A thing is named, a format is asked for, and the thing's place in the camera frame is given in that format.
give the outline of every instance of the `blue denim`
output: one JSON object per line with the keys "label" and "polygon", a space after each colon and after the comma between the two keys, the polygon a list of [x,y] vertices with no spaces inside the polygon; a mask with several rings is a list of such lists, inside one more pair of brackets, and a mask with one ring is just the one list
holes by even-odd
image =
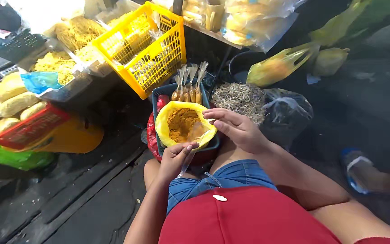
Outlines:
{"label": "blue denim", "polygon": [[239,186],[265,186],[277,190],[257,160],[237,160],[218,169],[213,175],[197,180],[177,178],[171,181],[168,193],[168,214],[179,202],[196,197],[203,191],[215,187],[233,188]]}

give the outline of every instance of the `red plastic basket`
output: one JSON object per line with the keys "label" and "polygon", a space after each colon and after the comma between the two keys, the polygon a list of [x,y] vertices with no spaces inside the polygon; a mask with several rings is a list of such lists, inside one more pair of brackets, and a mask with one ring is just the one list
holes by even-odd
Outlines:
{"label": "red plastic basket", "polygon": [[24,149],[69,118],[67,112],[48,103],[40,112],[1,133],[0,145],[18,150]]}

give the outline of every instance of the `blue plastic bag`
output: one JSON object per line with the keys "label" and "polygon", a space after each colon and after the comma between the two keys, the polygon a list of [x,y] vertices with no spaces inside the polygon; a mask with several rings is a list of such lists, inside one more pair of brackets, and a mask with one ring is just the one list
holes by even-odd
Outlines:
{"label": "blue plastic bag", "polygon": [[41,94],[47,89],[59,89],[58,72],[31,72],[20,75],[28,91]]}

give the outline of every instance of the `metal pole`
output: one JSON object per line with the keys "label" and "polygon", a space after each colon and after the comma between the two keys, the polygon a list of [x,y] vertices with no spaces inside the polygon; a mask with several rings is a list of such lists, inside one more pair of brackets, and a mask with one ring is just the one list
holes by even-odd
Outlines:
{"label": "metal pole", "polygon": [[211,87],[209,89],[209,101],[211,100],[211,95],[213,93],[213,89],[216,86],[216,82],[218,80],[219,75],[221,74],[221,70],[224,68],[224,65],[225,65],[225,63],[226,63],[226,61],[228,59],[228,56],[230,56],[232,48],[233,48],[232,46],[228,45],[227,51],[225,52],[224,58],[222,59],[221,65],[219,66],[219,70],[218,70],[218,72],[216,73],[216,75],[215,75],[215,77],[213,79],[212,85],[211,85]]}

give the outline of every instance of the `white button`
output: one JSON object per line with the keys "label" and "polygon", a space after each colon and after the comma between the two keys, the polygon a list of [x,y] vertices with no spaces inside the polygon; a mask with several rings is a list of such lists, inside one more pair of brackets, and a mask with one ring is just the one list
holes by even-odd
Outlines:
{"label": "white button", "polygon": [[219,200],[221,202],[226,202],[228,199],[224,198],[223,196],[220,196],[220,195],[213,195],[214,198],[216,198],[216,200]]}

